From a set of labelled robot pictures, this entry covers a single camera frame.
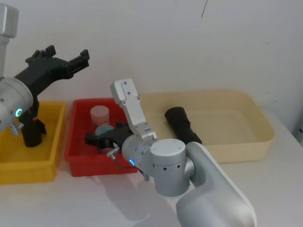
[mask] red plastic tray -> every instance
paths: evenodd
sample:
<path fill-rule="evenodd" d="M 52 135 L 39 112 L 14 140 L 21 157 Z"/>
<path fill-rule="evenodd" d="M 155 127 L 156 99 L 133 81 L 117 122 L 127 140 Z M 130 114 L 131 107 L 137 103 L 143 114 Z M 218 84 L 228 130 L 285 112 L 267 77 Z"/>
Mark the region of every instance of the red plastic tray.
<path fill-rule="evenodd" d="M 94 146 L 85 144 L 86 132 L 95 132 L 95 126 L 90 120 L 90 110 L 96 105 L 109 108 L 110 124 L 115 126 L 117 121 L 126 122 L 122 108 L 112 98 L 81 99 L 73 103 L 70 132 L 65 151 L 65 160 L 70 164 L 72 176 L 92 176 L 136 173 L 137 169 L 118 169 L 112 159 L 105 154 L 99 154 Z M 131 166 L 121 154 L 117 154 L 120 166 Z"/>

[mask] table surface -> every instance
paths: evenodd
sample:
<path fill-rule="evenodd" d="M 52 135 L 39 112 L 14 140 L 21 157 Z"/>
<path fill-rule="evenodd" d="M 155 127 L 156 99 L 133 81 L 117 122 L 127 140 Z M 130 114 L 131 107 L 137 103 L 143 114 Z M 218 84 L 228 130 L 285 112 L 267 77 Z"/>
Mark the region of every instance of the table surface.
<path fill-rule="evenodd" d="M 303 148 L 270 112 L 276 131 L 261 161 L 221 166 L 254 206 L 258 227 L 303 227 Z M 54 182 L 0 186 L 4 227 L 180 227 L 179 198 L 158 195 L 140 174 L 71 177 L 61 161 Z"/>

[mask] black cylindrical object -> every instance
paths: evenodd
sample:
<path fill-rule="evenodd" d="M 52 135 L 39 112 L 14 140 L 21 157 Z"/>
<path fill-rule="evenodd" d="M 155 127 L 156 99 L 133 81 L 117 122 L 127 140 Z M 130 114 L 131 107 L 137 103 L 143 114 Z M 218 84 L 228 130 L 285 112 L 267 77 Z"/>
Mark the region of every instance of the black cylindrical object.
<path fill-rule="evenodd" d="M 198 142 L 202 144 L 200 138 L 190 128 L 190 121 L 182 107 L 173 107 L 165 113 L 165 118 L 174 131 L 178 140 L 185 144 Z"/>
<path fill-rule="evenodd" d="M 42 134 L 39 128 L 39 120 L 28 121 L 21 129 L 25 146 L 33 148 L 42 143 Z"/>

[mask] white container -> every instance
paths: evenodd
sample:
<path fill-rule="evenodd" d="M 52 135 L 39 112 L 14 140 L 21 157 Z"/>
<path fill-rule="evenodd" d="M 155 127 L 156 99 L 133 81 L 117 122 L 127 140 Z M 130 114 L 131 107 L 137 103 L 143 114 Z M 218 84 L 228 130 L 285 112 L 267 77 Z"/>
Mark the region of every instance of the white container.
<path fill-rule="evenodd" d="M 183 107 L 192 130 L 220 163 L 260 160 L 269 151 L 275 137 L 266 116 L 243 92 L 212 90 L 144 94 L 141 106 L 159 139 L 175 137 L 164 114 L 172 107 Z"/>
<path fill-rule="evenodd" d="M 94 106 L 90 110 L 91 122 L 96 126 L 109 124 L 109 109 L 104 105 Z"/>

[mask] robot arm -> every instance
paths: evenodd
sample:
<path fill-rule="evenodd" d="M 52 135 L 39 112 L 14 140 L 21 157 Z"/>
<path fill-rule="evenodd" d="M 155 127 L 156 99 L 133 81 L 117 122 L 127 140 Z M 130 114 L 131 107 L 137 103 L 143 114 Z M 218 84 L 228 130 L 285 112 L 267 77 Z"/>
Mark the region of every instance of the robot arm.
<path fill-rule="evenodd" d="M 14 135 L 19 130 L 32 123 L 36 118 L 39 108 L 37 95 L 60 79 L 70 79 L 75 73 L 89 66 L 89 53 L 81 52 L 80 56 L 64 61 L 53 58 L 56 54 L 54 46 L 49 46 L 45 51 L 35 51 L 26 62 L 28 67 L 14 78 L 0 80 L 0 132 L 10 127 Z M 15 125 L 15 119 L 21 123 Z"/>
<path fill-rule="evenodd" d="M 157 141 L 145 120 L 133 80 L 116 81 L 111 90 L 134 133 L 122 146 L 123 157 L 153 176 L 156 190 L 163 196 L 184 194 L 189 181 L 196 187 L 177 203 L 182 226 L 256 227 L 253 206 L 202 144 Z"/>
<path fill-rule="evenodd" d="M 39 102 L 37 96 L 53 82 L 70 79 L 75 73 L 89 66 L 88 50 L 80 56 L 64 61 L 54 58 L 54 46 L 35 51 L 28 59 L 28 67 L 14 78 L 4 78 L 6 45 L 17 33 L 18 10 L 0 3 L 0 132 L 10 127 L 13 135 L 22 135 L 26 146 L 41 143 L 41 133 L 46 133 L 44 124 L 38 120 Z"/>

